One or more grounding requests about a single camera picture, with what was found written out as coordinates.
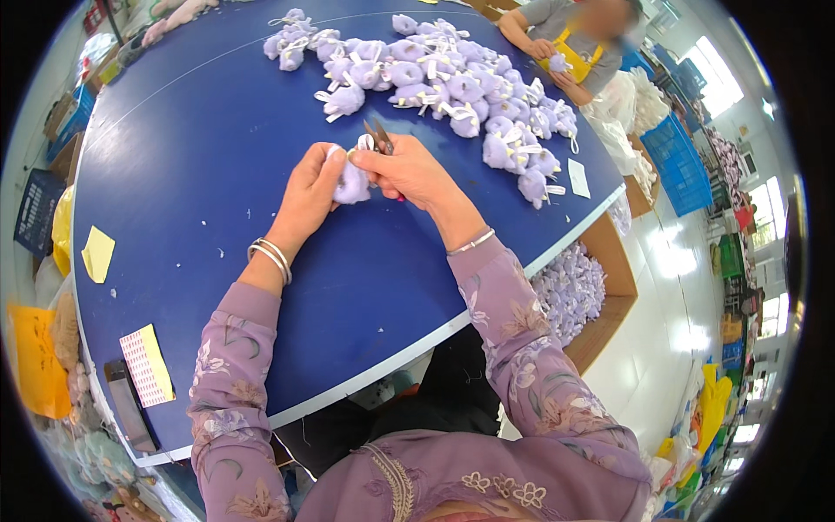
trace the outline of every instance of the purple floral blouse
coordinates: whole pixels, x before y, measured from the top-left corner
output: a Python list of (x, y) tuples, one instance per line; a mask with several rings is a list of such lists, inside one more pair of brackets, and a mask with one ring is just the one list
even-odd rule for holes
[[(512, 251), (496, 237), (448, 258), (484, 339), (487, 379), (523, 435), (410, 430), (331, 467), (297, 519), (420, 520), (448, 500), (540, 520), (639, 520), (650, 473), (635, 435), (579, 377)], [(264, 381), (280, 300), (234, 283), (203, 330), (188, 414), (208, 520), (284, 520)]]

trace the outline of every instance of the floral print sleeve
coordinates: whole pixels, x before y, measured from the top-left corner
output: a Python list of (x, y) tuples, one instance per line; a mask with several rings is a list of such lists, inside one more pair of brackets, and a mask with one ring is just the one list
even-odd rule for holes
[(266, 291), (235, 283), (203, 329), (187, 413), (208, 520), (267, 522), (290, 513), (265, 412), (278, 306)]
[(513, 252), (493, 237), (449, 264), (483, 339), (487, 379), (519, 432), (558, 439), (604, 468), (643, 476), (635, 435), (605, 411), (563, 353)]

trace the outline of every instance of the scissors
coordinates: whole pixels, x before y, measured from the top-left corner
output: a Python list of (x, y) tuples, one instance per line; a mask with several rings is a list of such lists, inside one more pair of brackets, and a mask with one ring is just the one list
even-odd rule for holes
[(374, 121), (374, 127), (377, 129), (377, 132), (371, 129), (371, 125), (365, 119), (362, 122), (366, 126), (366, 131), (374, 138), (374, 152), (379, 152), (386, 156), (394, 154), (394, 144), (388, 138), (385, 129), (377, 121), (377, 118), (372, 118), (372, 120)]

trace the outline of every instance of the yellow apron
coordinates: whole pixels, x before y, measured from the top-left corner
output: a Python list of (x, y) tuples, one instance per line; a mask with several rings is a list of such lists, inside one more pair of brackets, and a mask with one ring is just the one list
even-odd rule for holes
[[(598, 45), (591, 59), (586, 62), (579, 54), (575, 53), (574, 50), (565, 43), (565, 40), (568, 39), (570, 35), (571, 31), (568, 28), (565, 28), (563, 33), (559, 35), (559, 38), (554, 40), (554, 47), (557, 49), (557, 53), (565, 55), (565, 61), (571, 65), (568, 72), (571, 73), (574, 76), (574, 79), (577, 80), (577, 83), (580, 84), (583, 80), (585, 80), (585, 77), (589, 75), (589, 71), (595, 66), (595, 63), (600, 60), (600, 56), (603, 55), (603, 48)], [(538, 63), (543, 69), (546, 71), (548, 70), (547, 59), (539, 60)]]

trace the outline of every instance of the blue worktable surface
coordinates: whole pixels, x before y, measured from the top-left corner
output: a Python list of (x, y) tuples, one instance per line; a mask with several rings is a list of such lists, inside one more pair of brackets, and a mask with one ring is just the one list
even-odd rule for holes
[[(328, 124), (322, 102), (313, 98), (328, 83), (315, 55), (306, 53), (301, 68), (286, 73), (262, 52), (262, 39), (278, 29), (267, 22), (293, 7), (289, 1), (224, 4), (165, 35), (101, 93), (84, 139), (73, 272), (86, 346), (110, 402), (104, 363), (123, 357), (120, 337), (154, 325), (177, 399), (145, 413), (169, 451), (192, 443), (185, 409), (200, 331), (244, 268), (246, 247), (269, 228), (287, 176), (313, 142), (348, 148), (371, 117), (389, 132), (417, 136), (526, 266), (599, 211), (623, 181), (582, 118), (578, 155), (559, 136), (543, 145), (564, 167), (569, 156), (585, 165), (592, 197), (569, 189), (552, 196), (558, 205), (540, 211), (519, 193), (515, 175), (482, 163), (481, 138), (459, 138), (448, 119), (394, 109), (391, 93), (368, 91), (358, 113)], [(314, 25), (339, 29), (343, 39), (398, 39), (393, 13), (419, 22), (446, 18), (472, 40), (510, 55), (526, 83), (541, 74), (486, 18), (454, 3), (303, 7)], [(561, 97), (546, 85), (549, 96)], [(565, 168), (559, 184), (569, 186)], [(84, 272), (80, 254), (93, 225), (116, 240), (103, 285)], [(378, 190), (367, 202), (333, 212), (302, 248), (293, 272), (266, 380), (269, 415), (362, 374), (465, 309), (429, 216)]]

